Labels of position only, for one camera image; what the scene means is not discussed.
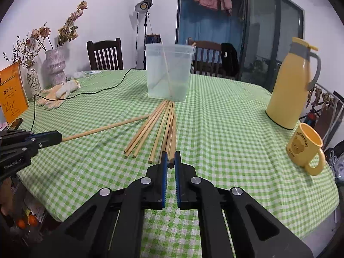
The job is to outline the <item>yellow thermos jug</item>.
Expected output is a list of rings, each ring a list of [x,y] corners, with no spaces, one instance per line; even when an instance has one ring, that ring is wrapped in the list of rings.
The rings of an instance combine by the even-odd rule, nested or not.
[[[284,129],[294,129],[308,93],[318,81],[321,58],[317,51],[317,47],[294,37],[280,66],[266,114]]]

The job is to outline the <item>blue curtain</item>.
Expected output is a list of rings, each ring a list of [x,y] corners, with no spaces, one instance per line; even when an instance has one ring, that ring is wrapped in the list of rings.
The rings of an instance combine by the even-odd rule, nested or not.
[[[186,44],[188,38],[215,43],[231,43],[239,51],[243,38],[245,0],[232,0],[232,14],[200,6],[193,0],[179,0],[176,43]]]

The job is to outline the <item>pink hanging garment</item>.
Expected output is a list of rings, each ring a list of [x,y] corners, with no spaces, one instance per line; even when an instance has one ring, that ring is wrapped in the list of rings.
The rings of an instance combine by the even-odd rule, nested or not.
[[[232,0],[220,0],[221,10],[225,11],[228,15],[232,14]]]

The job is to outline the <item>studio lamp on stand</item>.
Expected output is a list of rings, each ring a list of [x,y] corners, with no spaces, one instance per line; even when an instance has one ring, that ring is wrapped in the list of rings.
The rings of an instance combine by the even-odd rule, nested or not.
[[[135,38],[135,67],[138,67],[138,33],[139,33],[139,15],[144,15],[144,37],[143,43],[146,44],[146,36],[147,36],[147,20],[149,17],[149,10],[153,5],[153,0],[142,0],[141,2],[137,3],[134,7],[134,11],[137,14],[137,33]]]

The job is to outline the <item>dried rose bouquet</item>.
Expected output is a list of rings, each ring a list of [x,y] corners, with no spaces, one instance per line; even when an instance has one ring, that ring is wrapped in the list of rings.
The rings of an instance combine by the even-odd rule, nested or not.
[[[64,25],[58,29],[55,47],[52,46],[52,42],[50,40],[51,29],[47,27],[46,24],[43,24],[39,29],[33,29],[31,31],[31,36],[29,41],[27,41],[27,45],[33,44],[33,41],[35,41],[44,51],[47,51],[46,46],[44,45],[44,41],[46,39],[52,49],[62,47],[66,42],[71,42],[76,39],[78,37],[78,26],[75,25],[75,22],[83,15],[87,8],[87,2],[81,1],[76,10],[69,15]]]

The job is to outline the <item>dark wooden chair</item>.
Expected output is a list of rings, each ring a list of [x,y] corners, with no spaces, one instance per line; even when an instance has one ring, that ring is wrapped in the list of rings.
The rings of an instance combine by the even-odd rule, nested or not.
[[[123,70],[121,39],[86,43],[92,70]]]
[[[222,69],[221,45],[211,41],[196,41],[188,38],[188,45],[195,47],[191,73],[213,77],[226,77]]]

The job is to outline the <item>black smartphone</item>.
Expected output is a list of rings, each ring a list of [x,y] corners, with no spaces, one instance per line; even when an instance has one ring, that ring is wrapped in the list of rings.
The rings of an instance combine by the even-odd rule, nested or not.
[[[17,118],[15,119],[7,128],[8,131],[15,131],[19,129],[19,126],[22,124],[23,119],[22,118]]]

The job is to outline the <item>dried twig bouquet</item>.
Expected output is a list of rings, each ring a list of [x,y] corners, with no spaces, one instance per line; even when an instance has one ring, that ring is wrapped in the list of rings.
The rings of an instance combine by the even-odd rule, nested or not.
[[[34,66],[35,58],[38,56],[40,50],[41,47],[34,38],[26,37],[25,39],[21,39],[18,35],[13,44],[12,55],[7,56],[4,52],[3,57],[6,61],[19,63],[22,67],[29,69]]]

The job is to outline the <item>pink textured vase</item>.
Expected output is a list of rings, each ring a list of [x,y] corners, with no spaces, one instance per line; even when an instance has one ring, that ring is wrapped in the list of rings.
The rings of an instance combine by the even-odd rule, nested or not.
[[[65,83],[66,75],[64,73],[65,57],[63,47],[57,47],[46,51],[46,63],[50,81],[53,86]]]

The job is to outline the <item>dark sliding glass door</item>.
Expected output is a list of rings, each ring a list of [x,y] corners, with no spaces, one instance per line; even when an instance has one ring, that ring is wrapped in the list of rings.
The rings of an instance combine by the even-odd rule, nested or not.
[[[237,79],[273,90],[292,38],[304,34],[303,10],[288,0],[245,0]]]

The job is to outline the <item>dark wooden chair far side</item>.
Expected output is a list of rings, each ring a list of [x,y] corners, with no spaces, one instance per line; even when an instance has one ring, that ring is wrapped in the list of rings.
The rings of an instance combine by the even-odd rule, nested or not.
[[[221,45],[211,41],[196,41],[188,38],[188,45],[195,47],[191,73],[213,77],[226,77],[222,69]]]

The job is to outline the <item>beige knit glove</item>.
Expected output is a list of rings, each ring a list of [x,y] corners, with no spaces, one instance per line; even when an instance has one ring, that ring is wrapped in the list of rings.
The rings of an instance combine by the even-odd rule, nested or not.
[[[62,89],[63,86],[64,84],[58,84],[50,89],[43,90],[41,97],[36,96],[38,99],[36,105],[38,107],[44,107],[47,110],[59,108],[67,97],[66,91]]]

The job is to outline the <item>black garment on chair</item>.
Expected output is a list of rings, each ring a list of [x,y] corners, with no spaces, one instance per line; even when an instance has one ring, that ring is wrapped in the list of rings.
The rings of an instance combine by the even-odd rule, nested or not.
[[[221,44],[222,71],[227,77],[237,79],[240,72],[237,51],[231,43]]]

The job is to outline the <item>white tissue packet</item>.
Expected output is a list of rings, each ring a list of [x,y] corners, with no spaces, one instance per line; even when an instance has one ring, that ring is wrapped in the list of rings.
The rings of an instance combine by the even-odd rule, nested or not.
[[[101,73],[101,72],[102,72],[102,70],[82,71],[82,73],[83,73],[85,76],[96,75],[96,74]]]

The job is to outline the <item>folding drying rack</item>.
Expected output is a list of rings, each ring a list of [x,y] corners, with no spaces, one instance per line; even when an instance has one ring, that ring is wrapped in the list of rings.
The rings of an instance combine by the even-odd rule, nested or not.
[[[306,105],[298,119],[312,127],[323,141],[323,151],[343,121],[343,97],[316,83],[309,91]]]

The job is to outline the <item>floral slim vase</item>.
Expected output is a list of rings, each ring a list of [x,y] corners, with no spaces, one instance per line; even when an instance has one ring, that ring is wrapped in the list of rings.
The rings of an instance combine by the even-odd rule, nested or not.
[[[37,71],[33,66],[27,69],[27,83],[32,97],[41,93],[41,86],[38,78]]]

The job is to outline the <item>white knit glove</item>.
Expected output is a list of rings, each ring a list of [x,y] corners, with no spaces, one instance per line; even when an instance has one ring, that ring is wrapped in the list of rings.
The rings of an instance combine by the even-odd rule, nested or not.
[[[70,80],[64,83],[55,93],[56,99],[66,99],[69,95],[80,88],[80,84],[77,80]]]

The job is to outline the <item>green checkered tablecloth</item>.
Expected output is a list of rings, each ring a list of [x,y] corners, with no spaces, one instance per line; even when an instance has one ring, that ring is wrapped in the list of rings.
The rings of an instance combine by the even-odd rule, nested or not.
[[[147,96],[144,71],[106,71],[79,83],[60,108],[30,107],[22,127],[67,137],[149,114],[159,105]],[[338,207],[339,193],[329,166],[313,177],[291,162],[286,145],[293,132],[266,116],[269,99],[253,84],[192,75],[185,101],[175,105],[177,150],[198,176],[223,189],[243,188],[303,238]],[[160,124],[136,158],[124,154],[141,126],[132,122],[42,149],[19,177],[63,221],[101,188],[118,190],[145,175]]]

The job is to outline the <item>yellow bear mug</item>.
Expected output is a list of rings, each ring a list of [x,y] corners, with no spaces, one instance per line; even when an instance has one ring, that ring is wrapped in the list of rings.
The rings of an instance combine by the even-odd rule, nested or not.
[[[323,140],[310,125],[301,122],[286,145],[291,161],[304,168],[308,174],[319,175],[325,165]]]

